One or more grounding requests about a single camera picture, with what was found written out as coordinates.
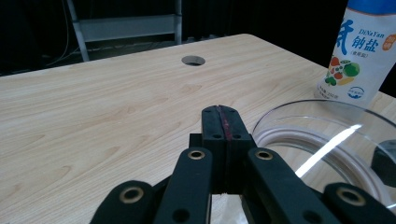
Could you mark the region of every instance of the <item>wire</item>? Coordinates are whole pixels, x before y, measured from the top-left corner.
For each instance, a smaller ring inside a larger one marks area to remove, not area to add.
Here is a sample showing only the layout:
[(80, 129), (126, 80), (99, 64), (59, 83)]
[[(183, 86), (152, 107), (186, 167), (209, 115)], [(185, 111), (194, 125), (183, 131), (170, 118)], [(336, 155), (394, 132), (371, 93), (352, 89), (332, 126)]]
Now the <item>wire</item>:
[(59, 62), (60, 60), (63, 60), (63, 59), (64, 59), (64, 55), (66, 54), (67, 49), (69, 48), (69, 22), (68, 22), (68, 20), (67, 20), (66, 8), (65, 8), (65, 6), (64, 6), (64, 0), (62, 0), (62, 6), (63, 6), (63, 8), (64, 8), (64, 21), (65, 21), (65, 23), (66, 23), (66, 47), (64, 48), (64, 53), (62, 54), (61, 57), (59, 57), (57, 60), (55, 60), (55, 62), (46, 64), (46, 66), (53, 65), (53, 64)]

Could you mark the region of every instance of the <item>wooden table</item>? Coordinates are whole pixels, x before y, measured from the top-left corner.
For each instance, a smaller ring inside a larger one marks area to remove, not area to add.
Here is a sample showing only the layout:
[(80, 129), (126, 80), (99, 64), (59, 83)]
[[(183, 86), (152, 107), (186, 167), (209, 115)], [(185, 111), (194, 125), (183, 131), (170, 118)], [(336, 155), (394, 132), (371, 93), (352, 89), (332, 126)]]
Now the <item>wooden table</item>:
[[(205, 64), (184, 64), (188, 55)], [(118, 184), (172, 174), (202, 109), (230, 106), (251, 133), (271, 108), (313, 98), (325, 72), (233, 35), (1, 77), (0, 223), (89, 223)], [(396, 121), (394, 98), (379, 92), (371, 108)]]

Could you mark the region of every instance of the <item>transparent bowl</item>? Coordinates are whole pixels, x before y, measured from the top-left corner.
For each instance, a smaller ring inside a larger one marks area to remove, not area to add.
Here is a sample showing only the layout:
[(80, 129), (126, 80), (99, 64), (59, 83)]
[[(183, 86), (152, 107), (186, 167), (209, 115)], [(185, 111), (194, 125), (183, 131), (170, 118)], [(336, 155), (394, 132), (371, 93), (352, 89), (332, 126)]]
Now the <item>transparent bowl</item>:
[(265, 113), (252, 136), (276, 151), (307, 186), (334, 182), (366, 190), (396, 214), (396, 124), (331, 100), (304, 100)]

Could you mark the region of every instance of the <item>blue logo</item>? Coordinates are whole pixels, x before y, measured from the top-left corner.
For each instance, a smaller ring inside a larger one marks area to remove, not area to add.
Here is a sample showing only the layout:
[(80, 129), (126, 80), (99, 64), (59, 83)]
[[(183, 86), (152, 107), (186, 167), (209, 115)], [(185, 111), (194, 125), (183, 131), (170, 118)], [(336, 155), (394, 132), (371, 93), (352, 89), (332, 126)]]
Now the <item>blue logo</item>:
[(352, 87), (347, 92), (347, 95), (352, 99), (359, 99), (364, 95), (364, 90), (360, 87)]

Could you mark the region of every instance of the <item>bottle label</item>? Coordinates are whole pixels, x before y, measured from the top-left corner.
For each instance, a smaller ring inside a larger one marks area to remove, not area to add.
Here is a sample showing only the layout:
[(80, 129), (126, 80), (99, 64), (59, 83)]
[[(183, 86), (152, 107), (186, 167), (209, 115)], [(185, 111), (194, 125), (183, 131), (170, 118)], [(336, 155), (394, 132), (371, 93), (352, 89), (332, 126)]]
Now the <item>bottle label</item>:
[(351, 7), (346, 8), (316, 96), (366, 107), (396, 62), (396, 12), (368, 14)]

